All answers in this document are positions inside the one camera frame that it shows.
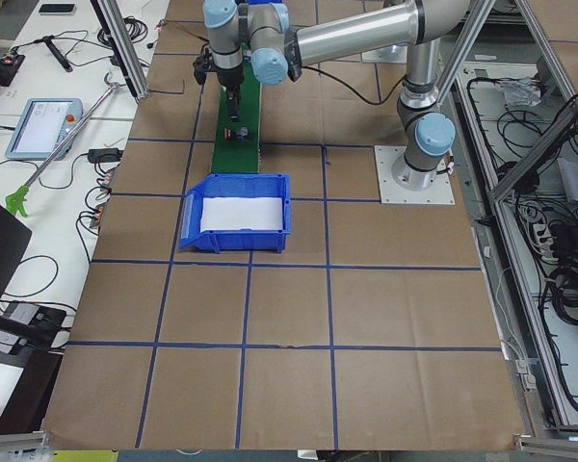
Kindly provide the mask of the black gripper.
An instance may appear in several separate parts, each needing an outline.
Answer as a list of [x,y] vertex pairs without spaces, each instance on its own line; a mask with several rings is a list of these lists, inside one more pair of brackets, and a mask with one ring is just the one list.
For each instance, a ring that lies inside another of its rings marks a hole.
[[219,83],[226,88],[225,103],[227,114],[232,121],[240,120],[240,92],[244,82],[244,68],[236,66],[232,68],[219,68],[217,71]]

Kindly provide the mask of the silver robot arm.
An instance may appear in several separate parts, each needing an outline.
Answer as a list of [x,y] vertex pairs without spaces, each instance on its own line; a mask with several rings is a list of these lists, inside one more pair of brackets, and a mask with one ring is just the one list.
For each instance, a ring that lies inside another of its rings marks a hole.
[[321,65],[404,46],[406,72],[389,94],[398,97],[408,146],[392,174],[399,186],[421,192],[433,184],[438,165],[455,140],[453,122],[434,108],[442,94],[436,81],[437,59],[441,38],[458,25],[468,8],[466,1],[386,1],[376,11],[299,28],[291,25],[288,8],[280,1],[206,1],[203,20],[208,43],[194,73],[200,84],[207,74],[216,74],[225,90],[227,115],[237,122],[246,51],[254,77],[264,86],[297,81],[306,70],[342,84],[343,79]]

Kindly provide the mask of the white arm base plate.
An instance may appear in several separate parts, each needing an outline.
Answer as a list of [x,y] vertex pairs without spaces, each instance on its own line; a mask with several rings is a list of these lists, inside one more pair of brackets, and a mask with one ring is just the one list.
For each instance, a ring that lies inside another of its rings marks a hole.
[[361,60],[364,63],[405,64],[407,62],[407,45],[399,43],[363,52]]
[[404,146],[375,145],[381,203],[386,205],[453,206],[455,198],[444,160],[431,172],[413,170]]

